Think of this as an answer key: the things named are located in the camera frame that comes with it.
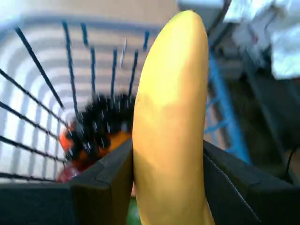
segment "red object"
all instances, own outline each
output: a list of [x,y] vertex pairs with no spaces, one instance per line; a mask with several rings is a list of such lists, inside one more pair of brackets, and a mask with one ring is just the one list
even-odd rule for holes
[[73,177],[79,175],[81,171],[77,170],[72,165],[66,166],[58,175],[57,182],[65,183],[71,180]]

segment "banana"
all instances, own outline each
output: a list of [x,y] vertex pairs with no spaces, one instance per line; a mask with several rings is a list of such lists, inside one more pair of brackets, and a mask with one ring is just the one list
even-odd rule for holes
[[143,66],[133,124],[143,225],[214,224],[203,180],[208,48],[201,17],[180,12],[161,30]]

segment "green object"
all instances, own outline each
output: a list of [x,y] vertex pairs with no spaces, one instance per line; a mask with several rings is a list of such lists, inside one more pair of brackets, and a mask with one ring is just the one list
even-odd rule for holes
[[126,225],[142,225],[135,198],[130,199]]

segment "blue wire basket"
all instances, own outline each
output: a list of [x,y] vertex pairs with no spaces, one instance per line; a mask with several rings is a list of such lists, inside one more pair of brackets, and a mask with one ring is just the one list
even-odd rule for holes
[[[136,93],[161,27],[95,18],[29,16],[0,24],[0,181],[49,182],[64,167],[58,136],[97,92]],[[210,53],[205,135],[251,163],[225,84]],[[218,106],[222,119],[212,121]]]

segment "blue metal frame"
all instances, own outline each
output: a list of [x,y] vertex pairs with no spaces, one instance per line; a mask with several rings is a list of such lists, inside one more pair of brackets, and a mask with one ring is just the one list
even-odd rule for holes
[[[34,25],[34,26],[45,25],[45,24],[60,24],[64,29],[65,48],[67,50],[67,61],[68,61],[68,67],[69,67],[70,83],[71,83],[72,97],[73,97],[74,108],[75,108],[76,114],[78,113],[78,109],[77,109],[76,88],[75,88],[75,79],[76,78],[75,78],[74,72],[73,72],[73,66],[74,66],[73,64],[75,64],[75,62],[72,59],[72,48],[81,48],[82,43],[83,43],[84,48],[87,48],[90,51],[91,58],[90,58],[89,65],[91,68],[90,83],[91,83],[92,96],[94,96],[96,93],[96,90],[95,90],[95,79],[97,77],[97,75],[95,74],[96,65],[97,66],[102,66],[102,64],[106,65],[105,63],[101,64],[100,62],[96,61],[95,52],[100,51],[100,50],[112,51],[112,49],[113,49],[113,52],[112,52],[113,53],[113,63],[112,63],[112,67],[111,67],[112,68],[111,95],[113,96],[114,80],[115,80],[115,76],[116,76],[116,66],[117,66],[117,54],[118,54],[118,51],[121,51],[123,49],[123,46],[121,46],[121,45],[120,46],[103,45],[103,44],[90,45],[89,40],[88,40],[88,29],[94,28],[94,29],[99,29],[99,30],[110,30],[110,31],[116,31],[116,32],[130,32],[132,34],[144,36],[144,43],[142,44],[142,46],[128,46],[128,48],[126,50],[127,54],[134,54],[134,63],[131,68],[132,74],[131,74],[130,83],[128,84],[129,85],[129,89],[128,89],[129,95],[131,95],[131,89],[132,89],[132,85],[134,83],[135,69],[136,69],[137,60],[138,60],[138,52],[139,51],[147,51],[149,37],[150,36],[156,37],[158,35],[158,33],[161,31],[161,27],[157,27],[157,26],[148,26],[148,25],[143,25],[143,24],[129,24],[129,23],[121,23],[121,22],[107,22],[105,20],[97,20],[97,18],[95,18],[95,17],[91,18],[91,17],[65,16],[65,15],[48,15],[48,16],[41,15],[41,16],[19,17],[16,20],[11,20],[7,23],[0,24],[0,43],[2,40],[4,40],[5,37],[7,37],[7,34],[9,34],[9,32],[11,30],[16,30],[18,32],[18,34],[20,34],[20,32],[21,32],[20,27],[28,27],[31,25]],[[69,30],[68,30],[69,26],[76,26],[79,28],[81,27],[82,43],[79,43],[76,41],[72,43],[72,41],[70,39],[70,35],[69,35]],[[41,71],[41,74],[43,75],[43,77],[44,78],[47,77],[40,62],[35,57],[35,54],[31,48],[30,44],[28,43],[28,41],[27,40],[25,42],[23,41],[23,43],[24,43],[25,47],[27,48],[27,50],[30,52],[30,56],[36,63],[36,66],[38,67],[38,69]],[[80,66],[80,64],[82,64],[81,67],[85,66],[84,61],[76,60],[76,65]],[[211,134],[214,144],[217,145],[218,139],[216,137],[216,131],[220,128],[225,128],[231,139],[231,146],[228,149],[226,149],[226,151],[234,154],[236,157],[238,157],[238,158],[242,159],[243,161],[245,161],[246,163],[250,164],[251,160],[248,155],[247,148],[244,144],[242,135],[240,133],[239,125],[234,117],[230,99],[227,94],[228,91],[226,89],[226,86],[223,82],[223,78],[221,77],[221,75],[219,73],[218,67],[217,67],[216,62],[211,53],[210,53],[209,64],[210,64],[209,82],[212,83],[212,86],[214,88],[216,96],[215,96],[215,98],[211,99],[210,102],[207,103],[207,108],[213,107],[215,104],[220,104],[221,109],[222,109],[221,113],[223,114],[224,119],[222,121],[219,121],[217,124],[213,125],[211,123],[210,115],[208,113],[207,114],[207,123],[210,126],[205,129],[204,133]],[[55,98],[59,102],[59,104],[61,106],[63,106],[62,102],[60,102],[58,94],[54,90],[53,85],[51,84],[49,79],[47,80],[47,85],[50,87],[53,95],[55,96]],[[33,99],[35,99],[35,97],[32,96],[24,88],[23,88],[23,92],[24,92],[24,94],[28,95],[29,97],[31,97],[31,98],[33,97]],[[52,116],[54,116],[55,119],[58,120],[59,126],[61,123],[65,124],[60,119],[60,114],[55,115],[51,111],[52,106],[47,108],[44,104],[42,104],[38,100],[36,100],[35,102],[39,106],[45,108],[49,112],[47,126],[51,125]],[[29,121],[29,122],[34,123],[34,121],[31,121],[26,117],[23,119],[25,119],[25,121],[27,121],[27,122]],[[51,135],[51,133],[49,132],[50,127],[47,127],[47,129],[48,129],[48,131],[46,131],[47,135]],[[12,142],[12,140],[9,140],[9,139],[7,139],[7,140],[5,139],[5,141],[6,141],[6,143],[12,143],[13,145],[17,145],[18,147],[24,148],[26,150],[30,150],[33,153],[41,154],[40,151],[32,149],[28,146],[24,146],[21,143]],[[55,147],[56,154],[58,153],[58,144],[59,143],[57,142],[56,147]],[[49,157],[49,155],[46,153],[46,154],[44,154],[44,157],[45,158]]]

